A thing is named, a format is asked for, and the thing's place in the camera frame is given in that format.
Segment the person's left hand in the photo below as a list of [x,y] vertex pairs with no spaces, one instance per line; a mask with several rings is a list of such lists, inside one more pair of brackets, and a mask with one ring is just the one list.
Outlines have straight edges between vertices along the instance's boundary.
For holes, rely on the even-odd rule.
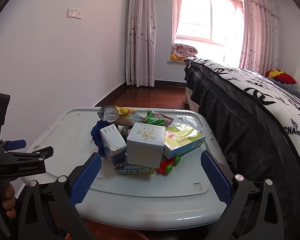
[[16,198],[15,198],[15,189],[9,180],[9,184],[6,186],[3,197],[2,197],[2,207],[6,212],[6,216],[9,219],[15,219],[16,217]]

